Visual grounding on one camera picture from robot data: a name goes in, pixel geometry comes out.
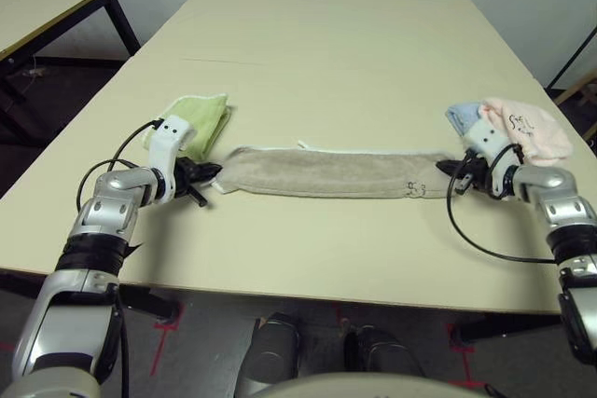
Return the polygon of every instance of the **light blue towel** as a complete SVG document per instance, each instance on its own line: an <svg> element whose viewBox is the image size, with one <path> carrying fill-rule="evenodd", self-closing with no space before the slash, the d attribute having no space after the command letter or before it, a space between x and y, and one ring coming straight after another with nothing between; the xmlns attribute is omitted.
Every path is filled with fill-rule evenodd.
<svg viewBox="0 0 597 398"><path fill-rule="evenodd" d="M461 136L480 119L479 106L480 103L460 103L450 106L446 111L446 117Z"/></svg>

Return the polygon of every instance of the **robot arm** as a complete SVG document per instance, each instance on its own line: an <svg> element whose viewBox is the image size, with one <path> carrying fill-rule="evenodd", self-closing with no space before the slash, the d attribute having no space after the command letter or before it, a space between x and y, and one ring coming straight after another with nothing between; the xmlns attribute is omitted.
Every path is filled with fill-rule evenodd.
<svg viewBox="0 0 597 398"><path fill-rule="evenodd" d="M512 196L531 204L560 271L562 322L574 355L597 365L597 218L576 192L574 176L563 169L520 165L501 131L479 120L464 137L472 152L486 159L491 175L469 173L463 182L493 198ZM461 185L460 191L468 185Z"/></svg>
<svg viewBox="0 0 597 398"><path fill-rule="evenodd" d="M106 172L97 179L24 326L12 365L16 382L3 396L49 391L98 396L98 383L109 376L118 356L123 319L118 274L132 252L138 210L189 192L203 199L190 186L200 180L200 165L176 159L194 134L185 120L170 116L152 136L149 167ZM206 165L208 177L219 170Z"/></svg>

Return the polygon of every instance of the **beige tabletop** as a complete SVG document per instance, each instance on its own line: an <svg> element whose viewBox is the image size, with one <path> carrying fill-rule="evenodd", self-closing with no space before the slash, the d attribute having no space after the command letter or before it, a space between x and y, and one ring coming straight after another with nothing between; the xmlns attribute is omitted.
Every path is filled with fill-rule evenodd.
<svg viewBox="0 0 597 398"><path fill-rule="evenodd" d="M0 60L91 0L0 0Z"/></svg>
<svg viewBox="0 0 597 398"><path fill-rule="evenodd" d="M229 94L211 159L240 144L442 149L444 117L500 96L539 105L575 145L566 164L597 204L597 159L470 0L188 0L0 202L0 266L50 272L76 217L78 181L185 94ZM124 156L143 163L134 142ZM121 279L203 291L453 309L555 312L555 267L476 252L442 199L299 199L203 191L142 210L144 245ZM456 219L505 254L549 256L532 211L470 193Z"/></svg>

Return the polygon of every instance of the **metal table frame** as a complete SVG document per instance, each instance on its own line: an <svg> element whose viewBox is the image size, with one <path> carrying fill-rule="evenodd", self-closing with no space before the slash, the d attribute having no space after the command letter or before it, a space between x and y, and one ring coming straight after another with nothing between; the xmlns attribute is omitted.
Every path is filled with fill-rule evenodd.
<svg viewBox="0 0 597 398"><path fill-rule="evenodd" d="M37 51L66 33L100 8L105 8L124 46L131 56L134 55L141 46L118 0L90 0L38 36L13 50L11 53L8 53L0 61L0 90L12 98L16 104L24 103L26 98L5 80L6 76L28 62ZM0 144L19 144L43 148L49 143L49 139L37 138L31 135L29 131L2 108L0 108L0 124L4 125L16 138L16 141L0 141Z"/></svg>

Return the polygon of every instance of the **pink towel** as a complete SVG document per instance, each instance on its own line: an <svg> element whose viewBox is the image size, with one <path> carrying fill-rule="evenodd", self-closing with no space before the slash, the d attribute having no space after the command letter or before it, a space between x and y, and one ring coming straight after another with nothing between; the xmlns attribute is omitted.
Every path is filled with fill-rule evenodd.
<svg viewBox="0 0 597 398"><path fill-rule="evenodd" d="M504 130L512 143L521 144L528 163L548 166L572 155L572 144L560 124L539 107L486 98L479 115Z"/></svg>

